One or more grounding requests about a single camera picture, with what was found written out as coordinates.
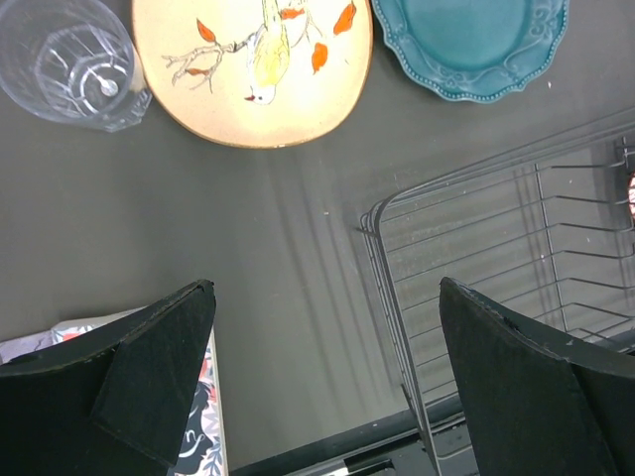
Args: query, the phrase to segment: plate rim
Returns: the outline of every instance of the plate rim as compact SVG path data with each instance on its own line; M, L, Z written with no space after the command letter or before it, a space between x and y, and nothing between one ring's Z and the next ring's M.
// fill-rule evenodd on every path
M554 61L554 56L556 55L556 51L558 47L560 46L560 43L562 42L563 38L565 37L565 33L567 32L567 28L569 26L570 0L563 0L563 6L562 6L563 24L560 30L558 31L558 34L552 40L549 47L549 53L547 55L547 58L540 65L540 67L535 69L533 72L523 76L520 80L516 81L515 83L510 84L509 86L506 86L503 89L500 89L499 91L492 94L485 95L485 94L473 94L471 92L459 92L459 93L449 92L437 82L432 81L431 79L428 79L422 74L416 72L410 65L408 56L404 53L402 48L399 46L399 40L401 38L403 38L406 35L409 35L410 37L412 37L412 35L410 34L410 29L406 26L403 29L402 33L395 32L396 29L392 28L386 14L384 13L384 7L382 5L393 4L396 8L400 10L402 17L405 19L405 15L403 13L404 0L370 0L370 1L372 3L373 11L375 12L375 15L377 16L377 20L379 21L379 24L381 25L382 30L384 31L384 44L390 50L393 51L393 53L399 60L399 64L404 70L404 73L418 85L423 86L435 92L438 96L450 102L471 101L471 102L476 102L479 104L490 104L492 102L498 101L499 99L502 99L504 96L506 96L510 92L520 92L525 90L525 88L531 81L533 81L534 79L542 75L552 65ZM419 42L416 42L416 43L419 47L420 52L422 52L422 57L424 57L425 56L424 53L426 50L421 47L421 44Z

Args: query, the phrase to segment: wire dish rack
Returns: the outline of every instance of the wire dish rack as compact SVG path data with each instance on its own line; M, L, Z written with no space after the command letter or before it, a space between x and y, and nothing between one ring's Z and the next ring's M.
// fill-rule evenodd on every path
M470 444L438 451L464 423L442 277L587 342L633 350L630 131L633 109L405 190L362 217L402 387L440 475L457 474L456 458L462 474L477 474Z

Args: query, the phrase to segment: painted plate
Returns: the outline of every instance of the painted plate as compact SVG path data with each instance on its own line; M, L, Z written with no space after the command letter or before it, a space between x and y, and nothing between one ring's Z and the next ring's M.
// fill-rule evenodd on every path
M550 66L569 0L372 0L384 40L416 83L493 102Z
M314 139L361 93L367 0L134 0L135 43L155 97L192 132L238 147Z

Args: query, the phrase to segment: countertop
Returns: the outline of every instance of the countertop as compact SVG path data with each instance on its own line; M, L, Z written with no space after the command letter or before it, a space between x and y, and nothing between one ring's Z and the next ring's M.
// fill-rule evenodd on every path
M129 25L129 2L106 1ZM635 104L635 3L574 0L551 69L482 106L415 85L384 47L332 133L282 150L208 143L155 101L109 135L0 93L0 340L216 282L230 468L406 407L363 238L378 200Z

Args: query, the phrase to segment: orange leaf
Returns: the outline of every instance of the orange leaf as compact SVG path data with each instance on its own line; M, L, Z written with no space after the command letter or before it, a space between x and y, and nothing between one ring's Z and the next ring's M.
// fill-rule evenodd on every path
M186 69L186 71L188 72L188 74L191 74L192 76L196 76L197 74L204 74L205 76L207 76L209 74L208 70L198 69L197 67L191 67L190 69Z
M280 12L283 20L293 20L294 18L305 13L305 9L296 10L295 8L285 8Z
M333 34L339 35L340 33L347 32L353 26L353 17L357 13L357 7L351 1L346 7L342 10L341 15L339 15L339 19L335 26L333 27Z
M213 43L216 41L214 32L206 27L199 19L196 19L196 25L198 26L198 33L206 42Z
M314 74L326 64L328 59L328 48L323 43L316 43L314 48L314 55L311 57L311 63L314 66Z

